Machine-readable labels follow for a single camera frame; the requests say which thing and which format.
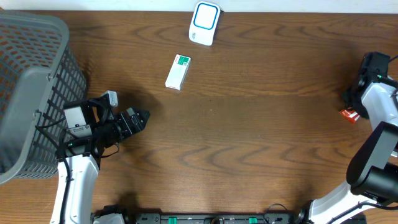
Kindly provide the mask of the orange snack packet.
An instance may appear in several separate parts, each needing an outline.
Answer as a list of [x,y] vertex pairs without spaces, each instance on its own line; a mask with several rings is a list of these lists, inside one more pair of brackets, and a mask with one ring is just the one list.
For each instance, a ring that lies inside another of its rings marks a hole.
[[352,124],[357,122],[357,120],[361,117],[355,110],[344,109],[339,111],[339,113]]

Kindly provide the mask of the white Panadol medicine box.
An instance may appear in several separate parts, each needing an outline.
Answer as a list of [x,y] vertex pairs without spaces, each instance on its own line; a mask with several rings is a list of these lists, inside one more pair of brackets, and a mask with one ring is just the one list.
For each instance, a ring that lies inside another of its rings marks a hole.
[[165,81],[165,86],[167,88],[181,90],[190,62],[190,57],[179,54],[175,56],[168,77]]

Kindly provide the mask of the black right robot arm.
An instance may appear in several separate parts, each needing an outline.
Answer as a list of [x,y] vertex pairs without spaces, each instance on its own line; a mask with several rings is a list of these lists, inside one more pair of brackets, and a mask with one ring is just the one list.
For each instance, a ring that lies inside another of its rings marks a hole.
[[312,200],[296,223],[366,223],[364,211],[397,210],[397,81],[388,75],[393,58],[364,55],[357,79],[343,93],[342,113],[352,121],[370,121],[372,133],[352,158],[345,181],[322,198]]

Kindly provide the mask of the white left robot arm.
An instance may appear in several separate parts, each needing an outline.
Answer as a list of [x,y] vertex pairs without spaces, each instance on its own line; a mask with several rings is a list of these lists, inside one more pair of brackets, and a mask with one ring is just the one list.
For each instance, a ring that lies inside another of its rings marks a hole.
[[116,100],[107,96],[70,102],[63,110],[68,128],[57,148],[58,189],[51,223],[129,223],[127,211],[105,206],[91,211],[93,190],[104,150],[143,131],[150,113],[128,108],[118,114]]

